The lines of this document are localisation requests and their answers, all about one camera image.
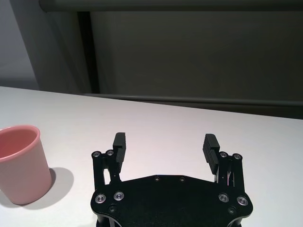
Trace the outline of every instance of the pink cup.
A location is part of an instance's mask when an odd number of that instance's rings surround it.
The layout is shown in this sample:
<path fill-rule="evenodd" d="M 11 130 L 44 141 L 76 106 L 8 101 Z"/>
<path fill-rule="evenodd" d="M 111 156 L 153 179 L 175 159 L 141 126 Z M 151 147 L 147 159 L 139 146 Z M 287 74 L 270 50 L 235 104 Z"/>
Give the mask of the pink cup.
<path fill-rule="evenodd" d="M 18 205 L 41 198 L 50 189 L 40 131 L 31 125 L 0 130 L 0 190 Z"/>

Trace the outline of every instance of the bolt head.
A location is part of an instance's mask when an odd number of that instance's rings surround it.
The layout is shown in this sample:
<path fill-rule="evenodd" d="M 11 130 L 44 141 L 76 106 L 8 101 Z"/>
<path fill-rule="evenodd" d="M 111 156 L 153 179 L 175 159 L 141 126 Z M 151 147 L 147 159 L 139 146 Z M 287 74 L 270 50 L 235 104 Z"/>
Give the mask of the bolt head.
<path fill-rule="evenodd" d="M 242 205 L 242 206 L 247 206 L 247 205 L 248 205 L 247 199 L 246 199 L 245 197 L 243 197 L 243 196 L 239 196 L 239 197 L 237 198 L 237 202 L 238 202 L 240 205 Z"/>
<path fill-rule="evenodd" d="M 230 213 L 231 215 L 235 215 L 237 213 L 237 210 L 235 207 L 229 207 L 227 209 L 228 213 Z"/>
<path fill-rule="evenodd" d="M 99 194 L 95 198 L 96 203 L 104 203 L 106 200 L 106 196 L 104 194 Z"/>
<path fill-rule="evenodd" d="M 227 153 L 224 152 L 224 151 L 222 151 L 222 152 L 220 152 L 220 156 L 221 156 L 221 157 L 227 157 Z"/>
<path fill-rule="evenodd" d="M 100 153 L 99 151 L 95 151 L 95 152 L 93 153 L 93 156 L 94 156 L 94 157 L 98 157 L 100 154 L 101 154 L 101 153 Z"/>
<path fill-rule="evenodd" d="M 124 193 L 123 192 L 116 192 L 114 194 L 114 199 L 117 200 L 117 201 L 120 201 L 124 198 Z"/>
<path fill-rule="evenodd" d="M 116 206 L 115 205 L 111 205 L 109 208 L 108 208 L 109 212 L 115 212 L 116 211 Z"/>
<path fill-rule="evenodd" d="M 108 151 L 106 152 L 106 154 L 107 154 L 107 155 L 113 155 L 113 154 L 114 154 L 114 151 L 113 151 L 113 150 L 108 150 Z"/>
<path fill-rule="evenodd" d="M 233 157 L 234 157 L 235 159 L 242 159 L 242 156 L 239 155 L 239 154 L 234 154 Z"/>
<path fill-rule="evenodd" d="M 228 202 L 229 201 L 228 195 L 226 193 L 220 193 L 219 194 L 219 200 L 221 202 Z"/>

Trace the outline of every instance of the white table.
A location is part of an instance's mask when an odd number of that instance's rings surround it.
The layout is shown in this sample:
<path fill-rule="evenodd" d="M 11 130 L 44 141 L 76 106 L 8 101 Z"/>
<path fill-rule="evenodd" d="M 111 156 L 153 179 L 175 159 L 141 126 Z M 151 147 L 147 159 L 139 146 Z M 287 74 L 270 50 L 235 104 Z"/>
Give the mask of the white table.
<path fill-rule="evenodd" d="M 156 174 L 212 181 L 202 144 L 213 133 L 221 150 L 243 155 L 254 205 L 243 227 L 303 225 L 302 120 L 0 87 L 0 128 L 16 124 L 40 129 L 56 181 L 23 207 L 0 192 L 1 227 L 94 227 L 90 155 L 112 148 L 116 132 L 126 132 L 123 181 Z"/>

